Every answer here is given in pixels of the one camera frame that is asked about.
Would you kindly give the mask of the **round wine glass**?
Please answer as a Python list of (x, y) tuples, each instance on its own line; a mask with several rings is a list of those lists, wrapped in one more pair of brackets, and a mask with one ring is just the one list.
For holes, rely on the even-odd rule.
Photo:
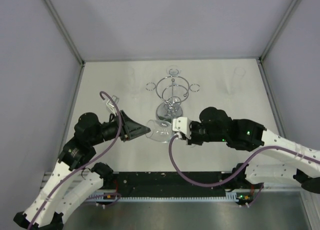
[(168, 76), (177, 77), (181, 74), (182, 69), (177, 65), (170, 65), (166, 68)]
[(149, 120), (146, 126), (150, 129), (150, 132), (145, 135), (146, 138), (155, 142), (169, 143), (176, 134), (172, 124), (165, 120)]

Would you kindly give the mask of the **round wine glass front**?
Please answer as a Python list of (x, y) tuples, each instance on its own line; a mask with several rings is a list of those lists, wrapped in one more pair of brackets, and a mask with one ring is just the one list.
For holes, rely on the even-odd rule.
[(145, 135), (146, 138), (155, 142), (169, 143), (176, 134), (172, 124), (165, 120), (149, 120), (146, 126), (150, 129), (150, 132)]

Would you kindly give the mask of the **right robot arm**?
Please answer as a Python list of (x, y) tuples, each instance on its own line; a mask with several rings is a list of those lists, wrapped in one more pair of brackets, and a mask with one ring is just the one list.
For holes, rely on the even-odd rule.
[(189, 145), (225, 142), (229, 148), (280, 161), (279, 165), (246, 163), (243, 170), (233, 175), (233, 182), (239, 188), (250, 183), (279, 183), (300, 186), (315, 194), (320, 192), (319, 150), (281, 137), (255, 121), (232, 119), (215, 107), (205, 108), (199, 121), (184, 117), (178, 123)]

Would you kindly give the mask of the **ribbed champagne flute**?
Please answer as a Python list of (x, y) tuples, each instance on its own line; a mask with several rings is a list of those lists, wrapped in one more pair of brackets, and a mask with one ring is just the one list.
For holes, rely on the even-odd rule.
[(241, 87), (242, 80), (246, 75), (246, 70), (242, 67), (236, 67), (230, 80), (229, 94), (234, 95)]
[(138, 99), (138, 85), (136, 80), (136, 71), (134, 68), (129, 66), (126, 69), (126, 76), (127, 76), (127, 90), (130, 97), (134, 100)]

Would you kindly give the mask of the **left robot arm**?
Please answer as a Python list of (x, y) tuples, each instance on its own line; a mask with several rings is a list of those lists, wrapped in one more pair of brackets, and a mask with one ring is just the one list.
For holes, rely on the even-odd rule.
[(69, 190), (81, 167), (96, 155), (94, 146), (117, 137), (123, 142), (130, 141), (150, 131), (122, 110), (118, 115), (111, 114), (104, 123), (99, 122), (95, 113), (81, 115), (74, 126), (74, 136), (64, 145), (47, 183), (32, 205), (14, 216), (14, 222), (27, 230), (61, 230), (91, 194), (113, 184), (113, 170), (105, 163), (96, 162), (86, 179)]

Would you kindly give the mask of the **round wine glass back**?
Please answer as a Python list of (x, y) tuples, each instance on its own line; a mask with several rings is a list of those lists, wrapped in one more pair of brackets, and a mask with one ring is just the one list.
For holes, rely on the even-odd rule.
[(177, 65), (170, 65), (166, 68), (168, 76), (177, 77), (181, 74), (182, 69)]

